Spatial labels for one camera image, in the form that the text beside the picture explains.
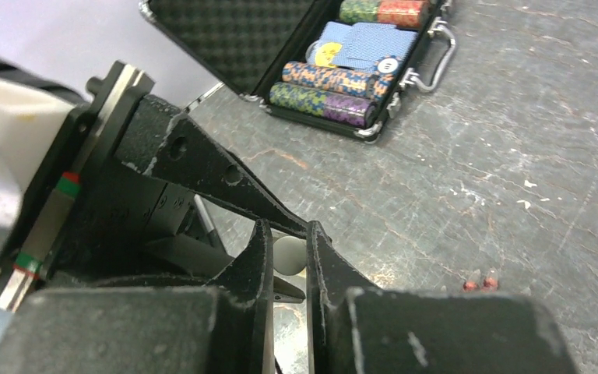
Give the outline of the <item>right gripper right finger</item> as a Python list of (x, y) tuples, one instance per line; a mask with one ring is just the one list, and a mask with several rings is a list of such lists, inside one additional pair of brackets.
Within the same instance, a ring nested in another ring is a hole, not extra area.
[(575, 373), (549, 311), (523, 295), (385, 290), (319, 222), (307, 228), (312, 373)]

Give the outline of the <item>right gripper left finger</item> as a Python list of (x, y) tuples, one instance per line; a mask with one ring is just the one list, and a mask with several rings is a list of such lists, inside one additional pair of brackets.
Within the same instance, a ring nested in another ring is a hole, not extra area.
[(2, 338), (0, 373), (272, 373), (272, 325), (272, 234), (258, 220), (201, 287), (32, 294)]

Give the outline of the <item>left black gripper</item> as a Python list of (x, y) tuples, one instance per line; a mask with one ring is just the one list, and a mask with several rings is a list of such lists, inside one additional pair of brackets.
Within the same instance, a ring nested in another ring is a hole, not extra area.
[[(215, 277), (234, 257), (179, 235), (192, 192), (277, 231), (307, 236), (305, 219), (187, 114), (154, 97), (152, 87), (147, 74), (120, 61), (88, 81), (93, 101), (71, 116), (73, 134), (54, 147), (45, 196), (18, 239), (15, 284), (163, 288)], [(306, 299), (278, 277), (273, 290), (274, 302)]]

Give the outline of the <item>small nail polish bottle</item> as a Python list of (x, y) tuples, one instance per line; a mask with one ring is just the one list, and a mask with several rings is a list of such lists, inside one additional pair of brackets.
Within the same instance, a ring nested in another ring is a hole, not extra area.
[(283, 236), (273, 243), (273, 267), (284, 276), (301, 273), (307, 265), (307, 243), (294, 236)]

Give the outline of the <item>person hand with painted nails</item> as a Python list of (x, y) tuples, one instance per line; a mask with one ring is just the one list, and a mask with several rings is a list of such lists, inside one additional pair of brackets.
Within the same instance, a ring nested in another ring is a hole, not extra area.
[(463, 291), (497, 291), (500, 288), (499, 272), (496, 268), (489, 268), (486, 272), (474, 270), (463, 282)]

